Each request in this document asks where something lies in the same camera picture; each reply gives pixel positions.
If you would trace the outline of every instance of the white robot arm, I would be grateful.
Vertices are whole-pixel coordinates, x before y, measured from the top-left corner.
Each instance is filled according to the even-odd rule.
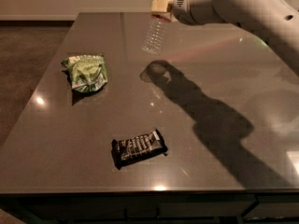
[[[174,0],[188,25],[230,22],[261,38],[299,76],[299,14],[285,0]]]

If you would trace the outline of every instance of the gray tabletop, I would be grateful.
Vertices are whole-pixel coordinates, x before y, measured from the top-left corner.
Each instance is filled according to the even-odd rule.
[[[0,149],[0,193],[298,190],[299,77],[229,24],[172,23],[151,55],[149,25],[79,14]],[[72,93],[61,60],[74,52],[105,54],[103,91]],[[155,128],[168,155],[115,168],[111,141]]]

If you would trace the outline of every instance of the table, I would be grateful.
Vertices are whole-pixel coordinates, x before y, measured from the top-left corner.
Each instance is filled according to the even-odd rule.
[[[233,25],[171,23],[160,56],[141,49],[149,25],[147,13],[78,15],[0,149],[3,208],[28,223],[83,223],[100,221],[99,210],[116,210],[119,202],[117,214],[103,217],[121,221],[124,205],[135,200],[126,220],[167,221],[258,217],[263,200],[277,200],[285,208],[276,215],[293,216],[299,78],[260,39]],[[74,94],[63,72],[61,60],[78,52],[106,57],[108,84],[95,95]],[[164,76],[149,78],[149,64],[165,67]],[[155,128],[167,156],[114,167],[113,139]],[[142,209],[145,200],[150,211]],[[93,202],[100,206],[94,213]]]

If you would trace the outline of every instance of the drawer handle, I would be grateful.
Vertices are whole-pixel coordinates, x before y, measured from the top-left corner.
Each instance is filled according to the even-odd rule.
[[[128,210],[124,209],[124,218],[126,220],[157,220],[160,217],[160,210],[159,208],[156,209],[156,216],[155,217],[129,217]]]

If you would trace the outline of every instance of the black wrapper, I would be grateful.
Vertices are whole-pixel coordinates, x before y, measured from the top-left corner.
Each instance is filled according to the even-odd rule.
[[[158,130],[138,137],[112,141],[112,157],[115,166],[120,169],[139,161],[147,160],[168,150]]]

